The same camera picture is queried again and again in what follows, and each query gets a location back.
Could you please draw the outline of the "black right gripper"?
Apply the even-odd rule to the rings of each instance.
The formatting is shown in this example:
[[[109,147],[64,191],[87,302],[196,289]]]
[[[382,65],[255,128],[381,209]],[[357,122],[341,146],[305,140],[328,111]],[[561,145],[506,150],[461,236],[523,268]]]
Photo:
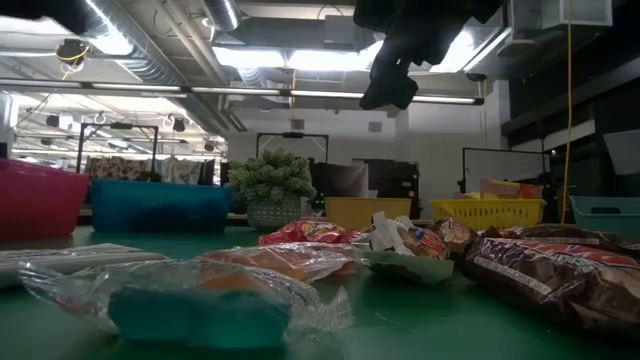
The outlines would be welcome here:
[[[363,110],[393,105],[406,110],[418,85],[411,63],[438,65],[470,19],[486,23],[504,0],[357,0],[356,25],[382,32],[383,45],[359,100]]]

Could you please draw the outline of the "red Skittles candy pack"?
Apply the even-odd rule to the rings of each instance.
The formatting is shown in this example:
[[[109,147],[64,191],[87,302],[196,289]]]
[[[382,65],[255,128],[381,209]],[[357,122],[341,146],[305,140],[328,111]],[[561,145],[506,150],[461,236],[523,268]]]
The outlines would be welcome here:
[[[351,244],[368,236],[365,231],[348,230],[335,223],[297,220],[279,230],[262,235],[260,245],[280,243],[319,242],[329,244]]]

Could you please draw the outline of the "clear gummy candy pack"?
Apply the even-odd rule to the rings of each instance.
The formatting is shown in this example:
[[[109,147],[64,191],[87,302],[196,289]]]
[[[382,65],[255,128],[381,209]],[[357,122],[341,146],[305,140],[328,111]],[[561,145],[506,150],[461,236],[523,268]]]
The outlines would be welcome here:
[[[280,243],[215,250],[203,258],[270,269],[307,284],[330,275],[345,275],[365,266],[362,251],[347,244]]]
[[[279,347],[353,322],[347,292],[324,302],[312,286],[270,269],[203,258],[17,269],[34,297],[130,341],[195,348]]]

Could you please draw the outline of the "long ceiling light tube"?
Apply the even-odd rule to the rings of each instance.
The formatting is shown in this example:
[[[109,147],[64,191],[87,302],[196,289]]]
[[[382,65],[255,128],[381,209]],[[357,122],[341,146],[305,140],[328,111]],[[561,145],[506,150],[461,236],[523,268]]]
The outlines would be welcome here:
[[[0,88],[25,92],[185,98],[180,86],[0,78]]]
[[[245,88],[245,87],[190,87],[191,93],[197,94],[222,94],[222,95],[246,95],[246,96],[268,96],[268,97],[305,97],[323,99],[345,99],[360,100],[364,94],[358,92],[340,91],[317,91],[298,89],[272,89],[272,88]],[[412,98],[415,103],[452,104],[452,105],[474,105],[484,104],[483,98],[469,97],[447,97],[416,95]]]

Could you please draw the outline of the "dark equipment cabinet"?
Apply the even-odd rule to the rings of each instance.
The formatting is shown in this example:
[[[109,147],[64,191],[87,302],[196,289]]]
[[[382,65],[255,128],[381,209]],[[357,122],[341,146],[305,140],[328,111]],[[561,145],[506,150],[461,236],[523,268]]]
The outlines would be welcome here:
[[[369,189],[378,198],[407,198],[411,206],[420,205],[418,165],[414,162],[393,160],[366,160]]]

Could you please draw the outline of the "grey monitor panel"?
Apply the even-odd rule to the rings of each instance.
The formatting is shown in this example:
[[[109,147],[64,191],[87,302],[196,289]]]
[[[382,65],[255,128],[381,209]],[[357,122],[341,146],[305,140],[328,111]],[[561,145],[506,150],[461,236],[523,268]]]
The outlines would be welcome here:
[[[312,185],[322,197],[366,197],[369,169],[366,164],[316,163],[311,168]]]

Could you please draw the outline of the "green artificial potted plant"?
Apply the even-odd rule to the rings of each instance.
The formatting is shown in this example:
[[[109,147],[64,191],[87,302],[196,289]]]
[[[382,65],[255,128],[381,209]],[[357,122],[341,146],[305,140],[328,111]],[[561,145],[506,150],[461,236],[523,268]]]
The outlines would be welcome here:
[[[228,176],[233,200],[246,206],[248,223],[258,231],[278,230],[299,219],[302,200],[316,196],[309,160],[283,147],[231,162]]]

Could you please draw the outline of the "yellow plastic mesh basket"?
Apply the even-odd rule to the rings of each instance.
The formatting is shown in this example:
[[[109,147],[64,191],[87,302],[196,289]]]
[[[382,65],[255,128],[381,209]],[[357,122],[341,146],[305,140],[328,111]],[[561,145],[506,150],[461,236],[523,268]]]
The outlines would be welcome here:
[[[432,200],[433,217],[455,219],[474,230],[539,224],[546,202],[542,199],[450,199]]]

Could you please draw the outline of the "teal plastic bin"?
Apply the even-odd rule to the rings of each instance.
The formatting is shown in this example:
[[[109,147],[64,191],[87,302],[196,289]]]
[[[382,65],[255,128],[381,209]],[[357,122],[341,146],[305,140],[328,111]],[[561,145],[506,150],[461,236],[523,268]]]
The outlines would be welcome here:
[[[570,196],[576,225],[640,243],[640,197]]]

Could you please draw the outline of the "dark blue plastic bin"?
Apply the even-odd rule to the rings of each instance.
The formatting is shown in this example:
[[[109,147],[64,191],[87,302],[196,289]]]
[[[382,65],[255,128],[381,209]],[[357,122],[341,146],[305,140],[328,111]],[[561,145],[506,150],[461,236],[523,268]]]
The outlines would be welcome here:
[[[104,233],[220,233],[225,230],[231,190],[97,179],[91,183],[94,230]]]

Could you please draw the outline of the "colourful patterned cloth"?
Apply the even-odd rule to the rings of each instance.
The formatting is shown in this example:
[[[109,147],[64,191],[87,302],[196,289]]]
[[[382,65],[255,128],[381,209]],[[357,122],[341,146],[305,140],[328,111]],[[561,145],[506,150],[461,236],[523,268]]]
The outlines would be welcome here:
[[[116,179],[184,185],[212,185],[215,161],[196,162],[169,157],[164,160],[129,160],[122,157],[88,157],[84,173],[91,179]]]

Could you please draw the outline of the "red plastic bin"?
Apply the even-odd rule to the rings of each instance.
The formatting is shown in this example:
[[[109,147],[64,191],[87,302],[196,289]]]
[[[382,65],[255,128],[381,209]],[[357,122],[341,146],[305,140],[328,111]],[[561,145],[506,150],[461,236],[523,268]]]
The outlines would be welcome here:
[[[83,174],[0,159],[0,241],[71,234],[88,187]]]

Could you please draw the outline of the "black metal stand frame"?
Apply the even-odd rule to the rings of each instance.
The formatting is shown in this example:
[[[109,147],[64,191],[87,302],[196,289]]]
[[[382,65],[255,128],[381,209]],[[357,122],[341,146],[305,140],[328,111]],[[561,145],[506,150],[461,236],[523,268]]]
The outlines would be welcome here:
[[[310,133],[304,133],[304,132],[297,132],[297,131],[288,131],[288,132],[282,132],[282,133],[268,133],[268,132],[258,132],[256,133],[256,144],[255,144],[255,157],[257,158],[260,154],[261,149],[271,140],[265,142],[263,145],[260,144],[260,140],[263,136],[268,136],[268,137],[282,137],[282,138],[289,138],[289,139],[302,139],[302,138],[322,138],[325,141],[325,146],[322,147],[320,146],[321,150],[324,151],[325,154],[325,158],[324,158],[324,162],[328,163],[329,162],[329,144],[330,144],[330,136],[326,135],[326,134],[310,134]]]
[[[78,141],[78,149],[77,149],[77,155],[76,155],[76,166],[75,166],[75,172],[76,173],[80,173],[81,172],[81,161],[82,161],[82,153],[83,153],[83,147],[84,147],[84,142],[86,140],[88,140],[92,135],[88,135],[87,137],[85,136],[84,132],[86,130],[87,127],[92,127],[94,130],[101,130],[102,127],[105,124],[98,124],[98,123],[81,123],[80,124],[80,133],[79,133],[79,141]],[[151,165],[150,165],[150,171],[151,172],[156,172],[156,155],[157,155],[157,146],[158,146],[158,140],[159,140],[159,127],[158,126],[154,126],[154,125],[135,125],[135,124],[131,124],[131,123],[124,123],[124,122],[114,122],[114,123],[110,123],[107,125],[109,128],[111,129],[117,129],[117,130],[131,130],[134,128],[137,129],[150,129],[154,132],[154,136],[153,136],[153,140],[152,140],[152,157],[151,157]]]

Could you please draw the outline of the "silver ribbed ceiling duct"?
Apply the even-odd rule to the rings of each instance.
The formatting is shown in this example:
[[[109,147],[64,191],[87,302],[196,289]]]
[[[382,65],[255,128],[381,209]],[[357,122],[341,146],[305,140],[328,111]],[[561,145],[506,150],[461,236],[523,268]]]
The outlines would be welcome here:
[[[186,77],[116,0],[81,0],[88,31],[85,37],[101,52],[146,85],[186,85]],[[172,98],[202,129],[226,137],[237,125],[196,95]]]

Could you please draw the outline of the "white wall panel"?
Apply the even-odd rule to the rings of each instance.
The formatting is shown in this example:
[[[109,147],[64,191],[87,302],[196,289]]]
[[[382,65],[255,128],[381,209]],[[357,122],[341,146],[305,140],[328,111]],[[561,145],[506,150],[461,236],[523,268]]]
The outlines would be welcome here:
[[[640,173],[640,129],[603,135],[616,175]]]

